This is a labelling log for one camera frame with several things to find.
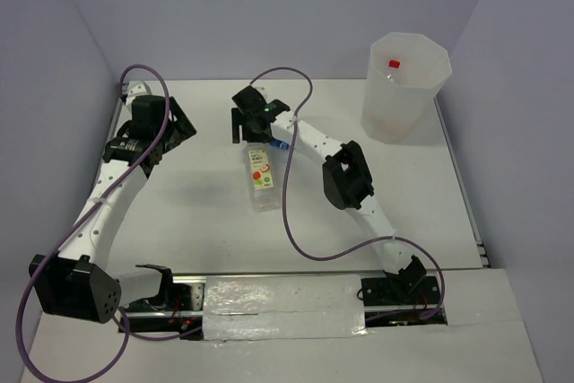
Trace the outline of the blue label clear bottle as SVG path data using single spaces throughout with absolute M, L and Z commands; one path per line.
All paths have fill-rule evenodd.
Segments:
M 290 148 L 289 144 L 287 144 L 286 142 L 281 141 L 281 140 L 275 140 L 271 143 L 271 145 L 273 147 L 279 148 L 281 150 L 288 150 Z

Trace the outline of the apple juice clear bottle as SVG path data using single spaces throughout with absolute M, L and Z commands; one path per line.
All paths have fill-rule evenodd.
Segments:
M 252 207 L 257 212 L 280 207 L 280 191 L 275 179 L 272 158 L 265 144 L 247 144 L 248 190 Z

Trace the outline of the red cap water bottle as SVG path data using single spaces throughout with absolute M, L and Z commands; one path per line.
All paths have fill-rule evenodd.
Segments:
M 399 84 L 401 82 L 400 74 L 401 74 L 401 62 L 396 59 L 390 59 L 387 64 L 387 71 L 386 77 L 387 79 L 395 84 Z

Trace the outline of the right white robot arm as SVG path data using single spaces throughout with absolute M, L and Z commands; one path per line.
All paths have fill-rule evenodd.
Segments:
M 291 153 L 299 152 L 321 168 L 323 193 L 327 202 L 348 213 L 367 235 L 388 279 L 392 297 L 409 303 L 422 289 L 427 275 L 421 260 L 408 256 L 405 242 L 381 209 L 373 178 L 361 146 L 330 138 L 297 118 L 296 113 L 280 100 L 268 101 L 262 92 L 249 85 L 232 96 L 232 140 L 235 144 L 270 144 L 283 141 Z

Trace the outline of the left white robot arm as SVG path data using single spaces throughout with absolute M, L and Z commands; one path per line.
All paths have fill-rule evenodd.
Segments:
M 166 266 L 140 264 L 121 275 L 106 271 L 113 241 L 153 168 L 196 134 L 174 98 L 139 95 L 127 106 L 132 117 L 106 143 L 100 176 L 83 208 L 89 219 L 48 259 L 34 283 L 49 315 L 106 323 L 133 302 L 145 300 L 162 310 L 178 297 Z

